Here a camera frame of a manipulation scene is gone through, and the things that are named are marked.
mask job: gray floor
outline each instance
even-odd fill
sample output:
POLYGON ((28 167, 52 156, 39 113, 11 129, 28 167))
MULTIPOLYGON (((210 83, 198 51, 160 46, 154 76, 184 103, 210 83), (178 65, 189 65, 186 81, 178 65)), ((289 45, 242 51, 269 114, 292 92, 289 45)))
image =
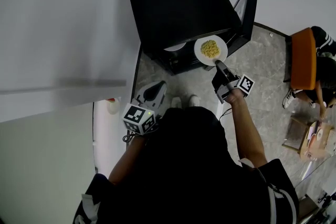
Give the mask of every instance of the gray floor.
MULTIPOLYGON (((245 73, 256 83, 246 101, 260 136, 263 140, 266 157, 270 161, 279 158, 299 197, 308 194, 313 200, 321 194, 321 186, 336 167, 336 158, 326 160, 311 176, 302 181, 309 162, 300 160, 299 155, 282 147, 284 139, 295 145, 301 140, 301 132, 291 128, 291 115, 296 115, 308 122, 319 117, 319 108, 311 109, 308 104, 294 100, 288 109, 282 108, 282 99, 286 95, 289 84, 283 83, 286 69, 285 39, 277 34, 254 27, 251 41, 225 60, 225 64, 238 75, 245 73)), ((188 104, 190 95, 196 94, 201 99, 201 106, 217 112, 218 99, 214 93, 211 80, 216 70, 205 71, 195 69, 177 76, 171 76, 146 55, 140 59, 136 91, 152 81, 165 80, 167 94, 160 113, 164 114, 170 106, 171 99, 179 96, 184 106, 188 104)), ((336 122, 335 108, 330 109, 327 122, 336 122)), ((231 115, 222 118, 228 142, 228 150, 234 161, 238 161, 235 130, 231 115)), ((312 163, 306 176, 317 168, 324 160, 312 163)))

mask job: orange chair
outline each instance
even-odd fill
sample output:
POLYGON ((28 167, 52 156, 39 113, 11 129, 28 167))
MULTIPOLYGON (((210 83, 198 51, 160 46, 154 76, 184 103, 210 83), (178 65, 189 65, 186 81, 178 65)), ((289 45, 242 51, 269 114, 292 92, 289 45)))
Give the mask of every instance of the orange chair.
POLYGON ((316 81, 316 47, 313 32, 306 28, 292 35, 292 89, 313 90, 316 81))

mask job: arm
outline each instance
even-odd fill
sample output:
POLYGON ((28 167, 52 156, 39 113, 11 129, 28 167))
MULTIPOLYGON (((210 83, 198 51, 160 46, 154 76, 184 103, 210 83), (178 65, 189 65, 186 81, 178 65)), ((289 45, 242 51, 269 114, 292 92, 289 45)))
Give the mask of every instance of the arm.
POLYGON ((137 135, 132 139, 131 144, 110 173, 109 182, 117 185, 132 172, 137 158, 145 145, 146 138, 143 136, 137 135))
POLYGON ((315 83, 315 92, 316 92, 316 95, 317 95, 317 100, 318 100, 318 103, 320 105, 320 118, 321 119, 325 119, 325 112, 326 112, 326 108, 323 104, 323 96, 322 96, 322 88, 321 88, 321 81, 317 81, 315 83))
POLYGON ((242 92, 239 89, 233 90, 226 101, 232 106, 239 157, 249 159, 255 167, 267 164, 264 145, 254 126, 242 92))

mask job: white plate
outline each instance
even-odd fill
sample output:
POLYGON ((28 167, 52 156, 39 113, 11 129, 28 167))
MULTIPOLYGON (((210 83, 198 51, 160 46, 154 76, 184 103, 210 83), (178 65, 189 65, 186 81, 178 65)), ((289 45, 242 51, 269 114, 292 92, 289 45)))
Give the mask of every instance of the white plate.
POLYGON ((166 48, 166 49, 164 49, 164 50, 166 50, 166 51, 176 51, 176 50, 182 49, 182 48, 184 47, 185 44, 186 44, 186 42, 185 42, 185 43, 178 44, 178 45, 175 45, 175 46, 173 46, 173 47, 166 48))
POLYGON ((224 40, 222 40, 218 36, 209 36, 209 37, 199 38, 195 43, 194 51, 195 51, 195 55, 198 58, 198 60, 200 62, 202 62, 203 64, 207 65, 207 66, 215 66, 216 65, 215 61, 216 60, 220 60, 220 61, 224 62, 224 60, 227 57, 226 43, 224 42, 224 40), (217 55, 215 58, 206 57, 203 53, 201 53, 202 44, 204 42, 207 42, 208 40, 216 41, 217 46, 219 48, 219 55, 217 55))

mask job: sneaker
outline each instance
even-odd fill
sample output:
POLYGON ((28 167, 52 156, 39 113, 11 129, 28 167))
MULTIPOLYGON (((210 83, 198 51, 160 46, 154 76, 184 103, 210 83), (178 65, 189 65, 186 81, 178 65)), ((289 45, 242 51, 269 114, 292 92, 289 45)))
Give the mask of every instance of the sneaker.
POLYGON ((293 90, 289 89, 288 93, 286 94, 285 98, 283 99, 282 106, 286 109, 289 107, 289 104, 295 99, 293 96, 293 90))
POLYGON ((181 109, 182 108, 182 101, 180 97, 173 97, 171 108, 181 109))
POLYGON ((200 98, 196 95, 190 96, 189 106, 200 106, 200 98))

